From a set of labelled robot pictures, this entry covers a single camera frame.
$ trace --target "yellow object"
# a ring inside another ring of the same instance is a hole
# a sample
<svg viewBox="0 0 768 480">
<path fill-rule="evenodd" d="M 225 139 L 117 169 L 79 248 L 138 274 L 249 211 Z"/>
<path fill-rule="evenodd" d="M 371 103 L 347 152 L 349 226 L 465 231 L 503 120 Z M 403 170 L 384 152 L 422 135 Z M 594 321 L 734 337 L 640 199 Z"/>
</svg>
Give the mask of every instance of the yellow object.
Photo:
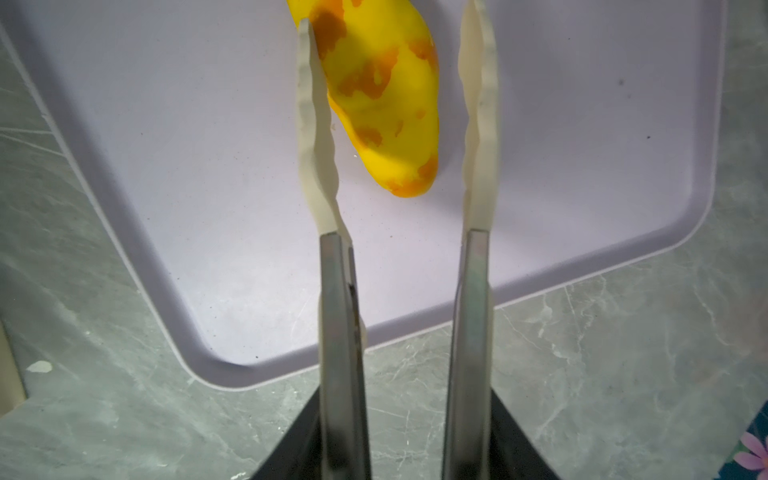
<svg viewBox="0 0 768 480">
<path fill-rule="evenodd" d="M 432 186 L 438 166 L 437 52 L 409 0 L 287 0 L 309 18 L 331 108 L 373 179 L 398 197 Z"/>
</svg>

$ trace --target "tongs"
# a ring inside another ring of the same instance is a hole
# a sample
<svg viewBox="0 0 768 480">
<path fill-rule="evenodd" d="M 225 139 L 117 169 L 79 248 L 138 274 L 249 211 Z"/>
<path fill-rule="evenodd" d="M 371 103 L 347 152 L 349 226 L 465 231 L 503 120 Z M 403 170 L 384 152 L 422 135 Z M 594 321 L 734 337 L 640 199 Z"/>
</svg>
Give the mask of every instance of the tongs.
<svg viewBox="0 0 768 480">
<path fill-rule="evenodd" d="M 320 385 L 253 479 L 371 478 L 352 239 L 336 192 L 331 113 L 315 36 L 298 28 L 296 126 L 300 180 L 320 245 Z M 490 232 L 498 191 L 498 66 L 484 0 L 468 0 L 458 72 L 468 112 L 464 223 L 445 418 L 443 479 L 553 478 L 491 388 Z"/>
</svg>

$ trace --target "orange spot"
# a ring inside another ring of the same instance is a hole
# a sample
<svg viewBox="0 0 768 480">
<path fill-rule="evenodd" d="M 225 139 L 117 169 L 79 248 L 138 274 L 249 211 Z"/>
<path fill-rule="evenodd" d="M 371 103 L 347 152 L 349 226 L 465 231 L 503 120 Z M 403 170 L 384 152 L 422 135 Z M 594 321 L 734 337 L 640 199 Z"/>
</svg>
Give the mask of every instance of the orange spot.
<svg viewBox="0 0 768 480">
<path fill-rule="evenodd" d="M 395 138 L 397 138 L 398 135 L 400 135 L 400 132 L 402 131 L 403 126 L 405 126 L 405 122 L 402 120 L 398 120 L 397 122 L 397 128 L 395 129 Z"/>
<path fill-rule="evenodd" d="M 392 69 L 397 63 L 397 54 L 397 47 L 392 47 L 378 57 L 368 60 L 362 68 L 341 81 L 339 92 L 351 97 L 355 90 L 360 90 L 373 100 L 381 97 L 389 84 L 389 79 L 392 78 Z M 376 74 L 379 74 L 379 83 L 376 83 Z"/>
<path fill-rule="evenodd" d="M 419 176 L 413 180 L 397 183 L 390 181 L 386 185 L 392 195 L 402 198 L 417 197 L 425 193 L 432 186 L 437 174 L 437 155 L 432 155 L 429 160 L 419 167 Z"/>
<path fill-rule="evenodd" d="M 346 37 L 342 0 L 319 0 L 310 12 L 310 22 L 315 31 L 317 54 L 323 60 L 336 47 L 336 42 Z"/>
<path fill-rule="evenodd" d="M 378 129 L 372 127 L 358 127 L 355 128 L 355 133 L 364 144 L 374 144 L 377 147 L 381 147 L 383 138 Z"/>
<path fill-rule="evenodd" d="M 433 71 L 438 70 L 437 49 L 435 48 L 435 44 L 432 43 L 431 38 L 411 40 L 408 42 L 408 48 L 410 48 L 417 58 L 429 62 L 429 66 L 432 67 Z"/>
</svg>

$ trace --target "white spot on countertop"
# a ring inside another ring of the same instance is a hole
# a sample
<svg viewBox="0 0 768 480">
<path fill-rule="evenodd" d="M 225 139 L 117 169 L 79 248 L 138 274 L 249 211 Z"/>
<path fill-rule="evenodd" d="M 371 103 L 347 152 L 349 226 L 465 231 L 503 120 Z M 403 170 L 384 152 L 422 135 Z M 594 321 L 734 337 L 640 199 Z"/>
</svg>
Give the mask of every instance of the white spot on countertop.
<svg viewBox="0 0 768 480">
<path fill-rule="evenodd" d="M 53 370 L 53 365 L 45 360 L 39 360 L 27 367 L 27 372 L 48 373 Z"/>
</svg>

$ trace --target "flower petal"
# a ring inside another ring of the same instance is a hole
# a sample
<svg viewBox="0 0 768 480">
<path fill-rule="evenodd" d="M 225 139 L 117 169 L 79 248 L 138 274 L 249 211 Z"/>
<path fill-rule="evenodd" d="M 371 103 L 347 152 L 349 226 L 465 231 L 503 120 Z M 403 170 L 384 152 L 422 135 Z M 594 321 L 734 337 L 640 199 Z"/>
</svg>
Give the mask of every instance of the flower petal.
<svg viewBox="0 0 768 480">
<path fill-rule="evenodd" d="M 752 435 L 749 432 L 744 432 L 744 435 L 741 436 L 741 442 L 758 457 L 768 458 L 768 452 L 766 452 L 765 447 L 763 447 L 763 444 L 755 435 Z"/>
<path fill-rule="evenodd" d="M 762 459 L 745 452 L 735 454 L 733 460 L 747 470 L 762 470 L 764 466 Z"/>
</svg>

